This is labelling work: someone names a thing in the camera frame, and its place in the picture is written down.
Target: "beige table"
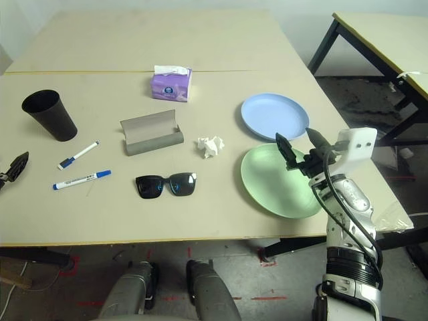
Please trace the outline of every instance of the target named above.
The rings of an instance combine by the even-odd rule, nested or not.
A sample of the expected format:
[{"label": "beige table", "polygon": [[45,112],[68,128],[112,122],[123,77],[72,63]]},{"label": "beige table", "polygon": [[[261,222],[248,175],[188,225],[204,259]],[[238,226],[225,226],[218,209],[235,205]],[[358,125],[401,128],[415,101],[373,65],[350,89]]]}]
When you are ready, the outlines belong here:
[{"label": "beige table", "polygon": [[[153,100],[150,73],[3,76],[0,81],[1,169],[28,150],[22,176],[0,194],[0,241],[7,245],[61,245],[243,239],[324,235],[326,214],[307,219],[282,219],[261,208],[246,193],[240,165],[244,154],[261,144],[243,125],[240,105],[259,92],[278,92],[297,100],[310,115],[311,127],[334,142],[344,121],[298,56],[288,55],[287,74],[277,72],[195,72],[188,103]],[[78,127],[68,142],[54,140],[21,110],[30,93],[57,90]],[[126,156],[120,120],[174,108],[185,143]],[[225,150],[203,159],[195,148],[201,136],[219,135]],[[56,165],[94,140],[101,145],[72,166]],[[305,152],[306,136],[293,141]],[[52,184],[112,170],[112,175],[54,191]],[[168,190],[158,199],[138,196],[134,178],[168,176],[182,171],[198,175],[193,195],[174,197]],[[370,197],[378,226],[384,218],[410,220],[375,166],[367,161],[351,177]]]},{"label": "beige table", "polygon": [[264,10],[81,11],[56,15],[15,72],[276,70],[291,45]]},{"label": "beige table", "polygon": [[[382,13],[333,13],[334,21],[308,65],[315,74],[338,35],[341,35],[382,74],[405,98],[396,109],[410,102],[418,111],[378,140],[378,146],[428,144],[424,139],[396,139],[416,123],[428,123],[428,17]],[[403,72],[422,72],[397,76]]]}]

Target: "black plastic cup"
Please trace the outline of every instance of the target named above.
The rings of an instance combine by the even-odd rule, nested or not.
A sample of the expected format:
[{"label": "black plastic cup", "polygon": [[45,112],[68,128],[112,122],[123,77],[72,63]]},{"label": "black plastic cup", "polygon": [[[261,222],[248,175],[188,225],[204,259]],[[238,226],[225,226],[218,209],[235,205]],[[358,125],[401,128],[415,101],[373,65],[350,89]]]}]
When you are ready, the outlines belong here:
[{"label": "black plastic cup", "polygon": [[78,133],[55,90],[46,89],[31,94],[23,101],[22,110],[36,119],[60,142],[70,140]]}]

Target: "tissue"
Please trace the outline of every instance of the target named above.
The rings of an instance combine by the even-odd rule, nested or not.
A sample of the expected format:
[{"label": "tissue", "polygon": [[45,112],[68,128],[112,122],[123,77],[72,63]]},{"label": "tissue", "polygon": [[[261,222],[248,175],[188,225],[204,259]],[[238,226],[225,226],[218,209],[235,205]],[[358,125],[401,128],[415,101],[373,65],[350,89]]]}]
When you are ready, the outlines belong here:
[{"label": "tissue", "polygon": [[205,158],[217,156],[224,146],[223,139],[218,136],[214,136],[213,139],[198,138],[198,149],[205,149]]},{"label": "tissue", "polygon": [[181,66],[155,66],[150,81],[155,99],[187,102],[190,95],[192,69]]}]

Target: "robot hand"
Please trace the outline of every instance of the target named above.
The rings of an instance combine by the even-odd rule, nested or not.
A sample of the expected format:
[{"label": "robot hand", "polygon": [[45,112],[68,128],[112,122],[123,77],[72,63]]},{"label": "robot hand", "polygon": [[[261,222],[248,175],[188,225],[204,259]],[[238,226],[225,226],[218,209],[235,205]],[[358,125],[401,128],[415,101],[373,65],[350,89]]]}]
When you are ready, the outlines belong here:
[{"label": "robot hand", "polygon": [[315,148],[297,163],[291,144],[276,134],[287,169],[300,169],[329,218],[327,266],[313,320],[381,320],[382,252],[376,244],[370,200],[345,174],[371,157],[377,131],[341,130],[332,146],[316,130],[306,129]]}]

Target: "marker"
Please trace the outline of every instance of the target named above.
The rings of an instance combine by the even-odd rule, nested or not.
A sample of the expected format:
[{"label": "marker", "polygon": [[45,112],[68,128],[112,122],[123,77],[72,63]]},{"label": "marker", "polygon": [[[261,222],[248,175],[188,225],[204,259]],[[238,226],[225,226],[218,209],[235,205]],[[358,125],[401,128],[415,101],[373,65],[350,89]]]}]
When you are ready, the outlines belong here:
[{"label": "marker", "polygon": [[97,147],[100,144],[100,142],[96,141],[95,143],[91,144],[90,146],[86,147],[83,151],[77,153],[73,157],[64,159],[59,165],[58,168],[62,171],[65,169],[68,165],[70,165],[72,162],[74,162],[77,158],[81,157],[83,154],[86,154],[94,147]]},{"label": "marker", "polygon": [[110,175],[111,173],[112,173],[112,171],[97,172],[97,173],[90,174],[90,175],[85,176],[85,177],[80,177],[79,179],[72,179],[70,181],[66,181],[66,182],[62,182],[62,183],[56,183],[56,184],[53,184],[53,189],[58,190],[58,189],[63,189],[64,187],[69,187],[69,186],[77,185],[80,183],[93,181],[94,179],[99,179],[103,176]]}]

